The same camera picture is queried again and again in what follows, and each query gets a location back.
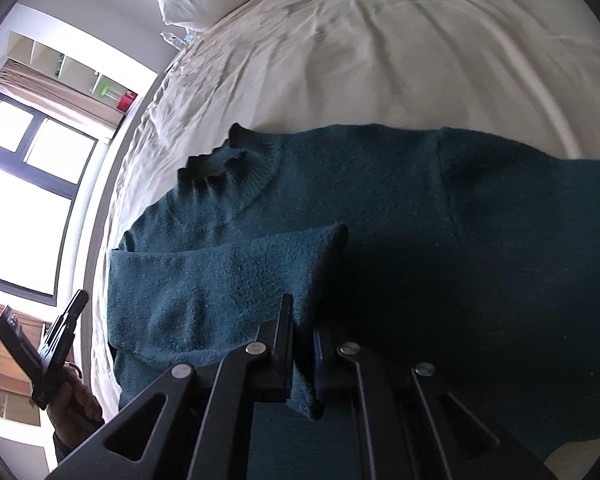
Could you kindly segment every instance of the wrinkled bed sheet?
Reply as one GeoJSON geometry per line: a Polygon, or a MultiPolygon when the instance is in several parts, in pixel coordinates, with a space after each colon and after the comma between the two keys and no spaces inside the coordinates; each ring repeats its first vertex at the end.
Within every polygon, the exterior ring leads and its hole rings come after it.
{"type": "Polygon", "coordinates": [[[252,0],[199,36],[133,134],[93,291],[91,385],[120,389],[107,349],[107,254],[232,123],[454,126],[560,157],[600,158],[600,24],[582,0],[252,0]]]}

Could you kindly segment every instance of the person's hand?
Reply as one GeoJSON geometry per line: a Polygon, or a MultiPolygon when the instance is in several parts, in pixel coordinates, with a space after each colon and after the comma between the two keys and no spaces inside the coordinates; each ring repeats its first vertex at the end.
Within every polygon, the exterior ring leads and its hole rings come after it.
{"type": "Polygon", "coordinates": [[[76,413],[71,403],[76,402],[83,407],[84,414],[94,423],[102,420],[102,408],[89,389],[82,384],[76,371],[67,365],[64,370],[67,382],[60,386],[56,396],[49,402],[46,412],[60,441],[67,447],[75,448],[95,433],[97,427],[76,413]]]}

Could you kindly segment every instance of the cabinet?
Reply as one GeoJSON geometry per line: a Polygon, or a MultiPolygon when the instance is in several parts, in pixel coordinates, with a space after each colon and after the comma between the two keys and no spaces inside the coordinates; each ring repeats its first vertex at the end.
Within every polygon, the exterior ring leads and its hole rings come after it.
{"type": "Polygon", "coordinates": [[[39,41],[11,32],[7,56],[116,108],[128,88],[39,41]]]}

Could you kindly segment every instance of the window frame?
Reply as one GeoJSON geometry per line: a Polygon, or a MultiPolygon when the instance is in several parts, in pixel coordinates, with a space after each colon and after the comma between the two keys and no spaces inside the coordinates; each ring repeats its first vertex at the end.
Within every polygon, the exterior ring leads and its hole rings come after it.
{"type": "Polygon", "coordinates": [[[29,182],[34,186],[38,186],[42,189],[45,189],[53,194],[61,196],[65,199],[71,201],[71,205],[69,206],[69,212],[67,213],[66,222],[64,224],[64,231],[62,232],[62,239],[60,242],[60,250],[58,251],[58,260],[56,263],[56,277],[54,283],[54,293],[45,294],[44,292],[39,292],[37,290],[33,290],[31,288],[27,288],[24,286],[17,285],[16,283],[7,282],[6,280],[0,279],[0,290],[6,292],[8,294],[13,294],[14,296],[18,296],[20,298],[24,298],[26,300],[36,301],[38,303],[43,303],[49,306],[57,306],[57,298],[58,298],[58,281],[60,275],[60,263],[62,260],[62,253],[64,251],[64,242],[66,238],[66,234],[69,228],[69,222],[71,219],[72,211],[74,210],[75,199],[78,195],[78,190],[80,189],[80,183],[82,182],[82,178],[87,170],[89,162],[91,160],[91,156],[93,155],[94,150],[96,149],[98,139],[91,137],[76,128],[69,126],[68,124],[59,121],[36,108],[32,108],[27,106],[20,101],[11,98],[0,92],[0,101],[7,102],[21,110],[24,110],[31,115],[33,118],[27,127],[20,143],[15,152],[11,152],[6,148],[0,146],[0,170],[5,173],[9,173],[21,180],[29,182]],[[50,120],[55,123],[58,123],[69,130],[72,130],[88,139],[93,140],[93,146],[91,147],[91,151],[89,152],[89,156],[84,163],[84,167],[82,168],[82,173],[80,174],[80,179],[76,184],[64,180],[58,176],[47,173],[46,171],[40,170],[34,166],[30,166],[25,162],[27,154],[36,138],[36,134],[38,133],[40,126],[42,126],[45,120],[50,120]]]}

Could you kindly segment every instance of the silver bolt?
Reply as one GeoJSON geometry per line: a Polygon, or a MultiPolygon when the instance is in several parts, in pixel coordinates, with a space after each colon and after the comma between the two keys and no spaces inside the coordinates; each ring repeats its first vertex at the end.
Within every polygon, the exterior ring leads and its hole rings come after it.
{"type": "Polygon", "coordinates": [[[431,363],[421,362],[416,364],[416,373],[420,377],[431,377],[436,373],[436,367],[431,363]]]}
{"type": "Polygon", "coordinates": [[[355,355],[360,352],[360,345],[353,341],[349,341],[347,343],[342,343],[339,350],[340,353],[344,355],[355,355]]]}
{"type": "Polygon", "coordinates": [[[260,341],[254,341],[253,343],[249,343],[245,350],[249,355],[262,355],[267,351],[267,345],[260,341]]]}
{"type": "Polygon", "coordinates": [[[189,365],[175,365],[171,369],[171,375],[176,379],[184,379],[191,375],[191,367],[189,365]]]}

